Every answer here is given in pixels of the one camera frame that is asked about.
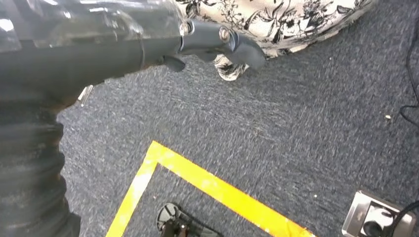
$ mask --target clear plastic sheet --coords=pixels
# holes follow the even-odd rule
[[[180,36],[171,0],[15,0],[37,47]]]
[[[13,22],[4,9],[3,2],[0,0],[0,52],[19,50],[22,46],[16,35]]]

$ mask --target black and white floral fabric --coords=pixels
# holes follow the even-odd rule
[[[325,40],[364,14],[377,0],[175,0],[188,18],[213,21],[256,41],[267,58],[287,55]],[[219,55],[224,80],[248,68]]]

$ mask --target bolt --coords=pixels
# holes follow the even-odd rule
[[[186,36],[191,32],[191,27],[189,26],[188,23],[182,23],[180,24],[180,35],[181,36]]]
[[[220,39],[224,42],[230,40],[230,32],[225,27],[220,28]]]

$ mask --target power outlet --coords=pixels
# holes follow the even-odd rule
[[[366,222],[376,222],[383,233],[388,231],[401,207],[375,197],[365,191],[355,194],[351,208],[342,227],[345,237],[368,237],[363,228]],[[394,231],[394,237],[411,237],[416,223],[413,213],[406,214]]]

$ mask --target black cable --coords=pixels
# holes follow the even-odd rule
[[[413,93],[415,94],[416,104],[415,105],[405,105],[405,106],[402,106],[400,108],[400,115],[405,120],[407,120],[408,122],[410,122],[411,124],[413,124],[414,126],[416,126],[417,128],[419,128],[419,123],[416,122],[416,121],[414,121],[413,119],[409,118],[405,114],[405,110],[407,108],[413,108],[413,109],[418,109],[419,108],[419,93],[418,93],[418,85],[419,85],[419,83],[415,83],[415,81],[413,79],[413,74],[412,74],[412,67],[410,65],[410,57],[412,55],[413,49],[416,46],[416,43],[418,42],[418,37],[419,37],[419,17],[416,20],[415,32],[414,32],[414,35],[413,35],[412,43],[411,43],[411,45],[409,47],[409,50],[407,52],[407,55],[406,55],[406,68],[407,68],[407,71],[408,71],[408,76],[409,76],[410,84],[412,85],[412,88],[413,88]],[[387,232],[387,235],[384,236],[384,237],[393,237],[394,230],[396,229],[396,227],[400,223],[400,221],[403,219],[403,217],[408,212],[413,211],[416,208],[419,208],[419,200],[410,203],[403,210],[401,210],[399,212],[399,214],[397,215],[396,219],[394,220],[394,222],[391,224],[390,229]]]
[[[410,203],[408,206],[406,206],[403,210],[399,212],[394,222],[391,224],[390,229],[388,229],[388,234],[384,237],[393,237],[394,230],[396,229],[399,222],[403,219],[403,217],[410,211],[419,208],[419,200]]]
[[[407,52],[407,56],[406,56],[406,68],[407,68],[407,71],[408,71],[408,74],[409,74],[409,81],[410,81],[410,84],[412,85],[412,88],[413,88],[413,93],[415,94],[415,97],[416,97],[416,104],[415,104],[415,105],[405,105],[405,106],[402,106],[402,107],[400,108],[400,111],[399,111],[400,115],[401,115],[401,116],[402,116],[405,120],[407,120],[408,122],[410,122],[411,124],[413,124],[413,125],[414,125],[414,126],[416,126],[417,128],[419,128],[419,122],[416,122],[416,121],[414,121],[413,119],[411,119],[410,117],[408,117],[408,116],[405,114],[405,110],[406,110],[407,108],[413,108],[413,109],[418,109],[418,108],[419,108],[419,93],[418,93],[418,85],[419,85],[419,84],[415,83],[415,81],[414,81],[414,79],[413,79],[412,67],[411,67],[411,65],[410,65],[410,57],[411,57],[411,55],[412,55],[412,51],[413,51],[413,49],[415,48],[415,45],[416,45],[416,43],[417,43],[417,41],[418,41],[418,35],[419,35],[419,17],[418,17],[418,19],[416,20],[415,33],[414,33],[414,35],[413,35],[412,43],[411,43],[411,45],[410,45],[410,47],[409,47],[409,51]]]

